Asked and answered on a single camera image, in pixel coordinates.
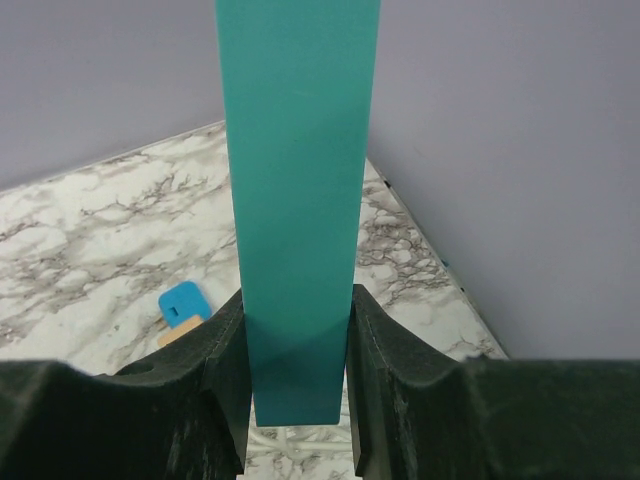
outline wooden block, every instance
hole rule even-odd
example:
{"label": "wooden block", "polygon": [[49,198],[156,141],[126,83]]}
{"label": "wooden block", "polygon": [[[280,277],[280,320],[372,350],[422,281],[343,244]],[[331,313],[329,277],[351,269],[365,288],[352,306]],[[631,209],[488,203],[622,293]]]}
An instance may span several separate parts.
{"label": "wooden block", "polygon": [[158,339],[158,345],[160,345],[160,347],[162,348],[170,344],[174,340],[180,338],[185,333],[190,332],[197,326],[202,325],[203,323],[204,321],[202,320],[202,317],[200,315],[194,315],[193,317],[182,322],[176,328],[172,328],[169,333],[165,333],[163,336],[161,336]]}

